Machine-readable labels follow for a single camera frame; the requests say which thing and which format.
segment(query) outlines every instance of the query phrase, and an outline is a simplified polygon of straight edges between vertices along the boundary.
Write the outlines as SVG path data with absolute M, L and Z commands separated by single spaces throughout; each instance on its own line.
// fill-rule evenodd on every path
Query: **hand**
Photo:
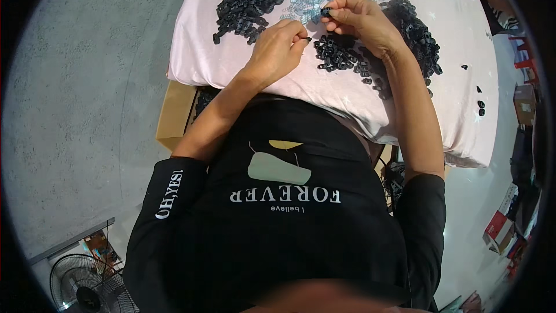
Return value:
M 263 90 L 288 75 L 299 65 L 303 50 L 309 45 L 307 30 L 299 21 L 281 20 L 257 39 L 253 55 L 238 73 Z
M 392 22 L 372 0 L 333 0 L 326 5 L 331 18 L 322 17 L 326 30 L 353 35 L 375 57 L 392 57 L 407 45 Z

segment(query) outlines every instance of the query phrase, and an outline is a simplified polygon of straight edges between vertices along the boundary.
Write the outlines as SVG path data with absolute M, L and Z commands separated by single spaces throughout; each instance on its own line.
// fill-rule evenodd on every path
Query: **left hand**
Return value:
M 307 30 L 299 21 L 281 20 L 261 33 L 253 55 L 238 76 L 263 90 L 288 75 L 299 65 L 309 45 Z

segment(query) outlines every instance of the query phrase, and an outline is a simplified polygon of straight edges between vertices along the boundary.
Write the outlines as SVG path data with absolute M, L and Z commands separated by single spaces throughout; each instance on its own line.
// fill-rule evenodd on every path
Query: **sleeve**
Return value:
M 177 157 L 155 165 L 143 206 L 127 246 L 123 280 L 141 312 L 174 312 L 164 284 L 166 246 L 175 225 L 200 197 L 206 166 Z
M 444 180 L 432 174 L 413 177 L 402 191 L 394 217 L 404 233 L 413 308 L 435 307 L 446 224 Z

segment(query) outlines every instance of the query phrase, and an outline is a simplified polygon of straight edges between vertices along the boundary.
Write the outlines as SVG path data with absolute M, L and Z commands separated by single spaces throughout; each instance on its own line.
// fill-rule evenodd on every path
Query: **cardboard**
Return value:
M 535 119 L 537 100 L 533 85 L 516 86 L 514 91 L 515 113 L 518 115 L 519 124 L 532 126 Z
M 156 140 L 164 148 L 173 151 L 184 136 L 188 125 L 193 122 L 193 109 L 198 89 L 170 80 L 156 129 Z
M 490 250 L 502 254 L 514 236 L 514 223 L 504 214 L 496 211 L 483 234 L 483 241 Z

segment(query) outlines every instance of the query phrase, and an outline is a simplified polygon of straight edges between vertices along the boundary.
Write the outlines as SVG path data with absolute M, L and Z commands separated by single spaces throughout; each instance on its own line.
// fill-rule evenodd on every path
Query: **fan grille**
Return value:
M 122 276 L 110 265 L 84 254 L 69 254 L 56 261 L 50 273 L 50 292 L 57 307 L 79 305 L 76 292 L 82 286 L 99 296 L 99 312 L 138 311 Z

